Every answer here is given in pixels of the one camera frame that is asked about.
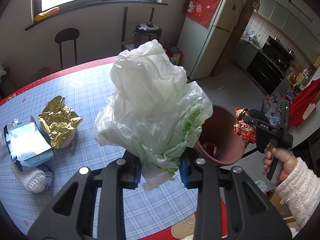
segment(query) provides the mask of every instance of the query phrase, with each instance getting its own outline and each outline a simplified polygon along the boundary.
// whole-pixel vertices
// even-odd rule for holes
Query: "wooden pillar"
[[[238,23],[236,27],[233,29],[227,44],[225,45],[223,51],[220,54],[217,63],[215,64],[214,68],[212,69],[210,76],[217,76],[219,75],[225,65],[228,63],[228,60],[231,58],[233,51],[235,50],[249,20],[253,13],[254,8],[252,7],[253,0],[247,0],[244,4],[244,7],[240,13]]]

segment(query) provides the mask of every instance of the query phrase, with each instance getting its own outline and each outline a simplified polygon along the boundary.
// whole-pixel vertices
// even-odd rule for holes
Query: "white fuzzy sleeve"
[[[303,227],[320,201],[320,178],[309,170],[303,160],[275,191],[289,205],[298,226]]]

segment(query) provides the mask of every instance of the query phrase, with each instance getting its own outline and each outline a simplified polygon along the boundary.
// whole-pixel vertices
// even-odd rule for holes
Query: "blue plaid tablecloth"
[[[37,116],[45,103],[58,95],[64,96],[66,105],[83,118],[77,128],[74,151],[59,151],[54,159],[45,163],[54,173],[54,182],[42,193],[30,193],[18,182],[10,170],[9,154],[0,159],[0,200],[24,234],[28,233],[41,210],[79,168],[100,169],[122,157],[125,151],[122,147],[101,147],[93,139],[95,118],[114,91],[109,75],[112,65],[80,70],[45,82],[0,106],[2,128],[13,118],[26,122],[31,115]],[[128,240],[156,233],[196,211],[197,190],[185,189],[179,172],[174,177],[175,181],[168,181],[150,192],[144,191],[141,185],[136,190],[124,190],[124,221]],[[94,237],[97,233],[99,193],[94,213]]]

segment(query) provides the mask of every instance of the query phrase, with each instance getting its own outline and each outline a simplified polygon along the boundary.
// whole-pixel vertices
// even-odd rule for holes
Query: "paper on table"
[[[25,161],[51,149],[33,122],[9,131],[9,135],[11,147],[19,161]]]

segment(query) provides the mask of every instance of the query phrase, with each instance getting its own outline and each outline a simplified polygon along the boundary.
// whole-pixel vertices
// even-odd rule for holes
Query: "blue box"
[[[54,158],[49,136],[33,117],[29,122],[16,126],[7,124],[4,137],[10,157],[20,171],[29,170]]]

